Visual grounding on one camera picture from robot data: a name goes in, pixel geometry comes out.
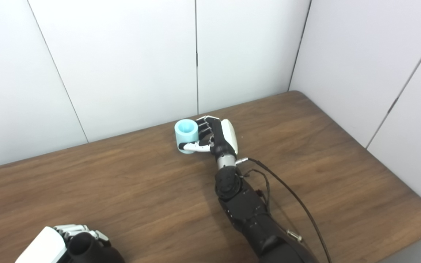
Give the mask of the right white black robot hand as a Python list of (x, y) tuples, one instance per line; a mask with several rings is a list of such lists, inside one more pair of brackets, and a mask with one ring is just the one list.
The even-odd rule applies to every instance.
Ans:
[(228, 119), (205, 115), (182, 119), (174, 126), (178, 149), (183, 153), (209, 152), (215, 157), (238, 154), (234, 127)]

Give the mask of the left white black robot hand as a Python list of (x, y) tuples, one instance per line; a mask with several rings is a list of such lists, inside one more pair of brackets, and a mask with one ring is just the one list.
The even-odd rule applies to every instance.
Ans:
[(46, 226), (16, 259), (16, 263), (65, 262), (67, 245), (75, 235), (88, 233), (102, 245), (110, 245), (110, 239), (99, 230), (90, 230), (87, 225), (65, 224)]

